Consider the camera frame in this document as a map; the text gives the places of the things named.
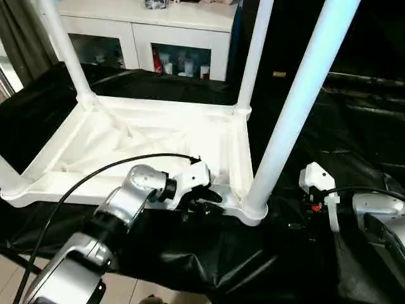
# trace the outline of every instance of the black cloth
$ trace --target black cloth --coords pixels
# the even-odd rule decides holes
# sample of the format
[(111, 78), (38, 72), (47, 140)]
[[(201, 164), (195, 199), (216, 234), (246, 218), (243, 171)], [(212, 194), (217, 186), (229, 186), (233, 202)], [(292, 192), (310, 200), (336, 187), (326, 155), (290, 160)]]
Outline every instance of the black cloth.
[[(98, 94), (231, 105), (237, 90), (145, 71), (84, 66)], [(248, 123), (257, 168), (288, 91), (283, 80), (257, 91)], [(59, 64), (0, 104), (0, 154), (22, 172), (75, 106), (75, 92)], [(399, 303), (404, 291), (357, 230), (350, 198), (342, 198), (342, 233), (324, 216), (302, 210), (299, 171), (316, 161), (338, 186), (375, 186), (404, 192), (401, 157), (403, 105), (348, 99), (321, 92), (258, 227), (236, 218), (146, 210), (118, 254), (115, 270), (169, 288), (207, 294), (214, 303)], [(19, 141), (24, 134), (26, 141)], [(0, 202), (0, 247), (30, 253), (54, 203), (13, 208)], [(40, 250), (51, 257), (93, 206), (64, 204)]]

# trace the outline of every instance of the tile floor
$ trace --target tile floor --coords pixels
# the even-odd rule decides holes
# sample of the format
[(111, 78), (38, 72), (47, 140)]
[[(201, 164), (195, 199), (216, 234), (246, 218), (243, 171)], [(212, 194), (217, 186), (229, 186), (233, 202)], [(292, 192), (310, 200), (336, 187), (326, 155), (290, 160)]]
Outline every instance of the tile floor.
[[(43, 258), (37, 258), (35, 264), (43, 268), (47, 262)], [(23, 273), (24, 268), (0, 255), (0, 304), (13, 302)], [(31, 274), (28, 283), (31, 283), (34, 277), (35, 275)], [(107, 291), (102, 304), (138, 304), (149, 295), (159, 296), (169, 304), (209, 304), (209, 300), (201, 294), (178, 292), (122, 275), (106, 274), (103, 280)]]

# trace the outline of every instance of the glass cabinet door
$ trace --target glass cabinet door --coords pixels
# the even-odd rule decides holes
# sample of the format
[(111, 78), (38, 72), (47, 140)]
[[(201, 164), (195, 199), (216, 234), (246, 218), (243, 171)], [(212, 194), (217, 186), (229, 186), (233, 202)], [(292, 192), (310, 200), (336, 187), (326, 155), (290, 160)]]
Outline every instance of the glass cabinet door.
[(209, 79), (211, 50), (152, 43), (155, 72)]
[(94, 35), (69, 34), (81, 63), (101, 67), (125, 68), (120, 40)]

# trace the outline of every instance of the white plastic frame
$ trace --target white plastic frame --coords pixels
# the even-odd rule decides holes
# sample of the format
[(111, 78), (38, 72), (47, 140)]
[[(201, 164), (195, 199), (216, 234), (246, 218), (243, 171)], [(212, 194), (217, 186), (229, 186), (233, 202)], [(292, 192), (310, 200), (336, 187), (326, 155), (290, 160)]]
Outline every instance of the white plastic frame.
[[(247, 225), (258, 225), (266, 217), (268, 212), (266, 202), (327, 76), (359, 2), (360, 0), (325, 1), (252, 184), (246, 120), (251, 112), (249, 104), (273, 6), (272, 0), (260, 0), (237, 106), (96, 96), (90, 90), (68, 34), (63, 29), (54, 1), (40, 0), (42, 10), (48, 19), (47, 30), (60, 55), (65, 59), (77, 90), (78, 105), (23, 174), (19, 175), (3, 158), (0, 158), (2, 198), (13, 206), (26, 206), (37, 200), (57, 201), (82, 176), (52, 172), (48, 169), (52, 168), (58, 157), (69, 148), (75, 136), (80, 134), (81, 128), (95, 109), (108, 117), (109, 122), (115, 124), (118, 130), (125, 129), (114, 113), (114, 109), (123, 106), (132, 110), (131, 113), (139, 113), (141, 116), (152, 113), (154, 119), (157, 117), (165, 123), (168, 123), (168, 117), (174, 122), (192, 117), (192, 119), (203, 118), (201, 121), (209, 127), (210, 119), (226, 120), (229, 128), (227, 135), (230, 137), (229, 151), (225, 155), (229, 159), (229, 184), (214, 184), (213, 188), (225, 198), (224, 205), (228, 214), (237, 216)], [(124, 176), (125, 173), (122, 172), (122, 176), (118, 177), (95, 177), (70, 196), (67, 202), (100, 204), (107, 194), (119, 185)]]

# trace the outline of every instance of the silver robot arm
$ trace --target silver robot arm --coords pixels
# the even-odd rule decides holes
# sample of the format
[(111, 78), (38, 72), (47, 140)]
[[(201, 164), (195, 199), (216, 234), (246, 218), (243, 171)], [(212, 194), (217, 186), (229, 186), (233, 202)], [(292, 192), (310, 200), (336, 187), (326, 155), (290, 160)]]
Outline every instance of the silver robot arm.
[[(339, 232), (336, 205), (340, 199), (337, 193), (324, 196), (323, 201), (314, 200), (313, 195), (335, 188), (333, 177), (319, 164), (311, 163), (301, 171), (299, 185), (309, 194), (313, 206), (317, 207), (318, 203), (327, 206), (331, 230)], [(382, 193), (356, 193), (352, 197), (352, 207), (359, 229), (405, 288), (405, 201)]]
[(178, 187), (177, 179), (170, 179), (167, 173), (147, 165), (134, 166), (122, 186), (107, 197), (83, 229), (71, 236), (35, 278), (24, 304), (99, 303), (106, 290), (101, 277), (146, 202), (172, 201), (192, 187), (207, 186), (209, 171), (201, 170), (204, 167), (202, 162), (191, 166), (189, 171), (195, 170), (197, 178), (187, 188)]

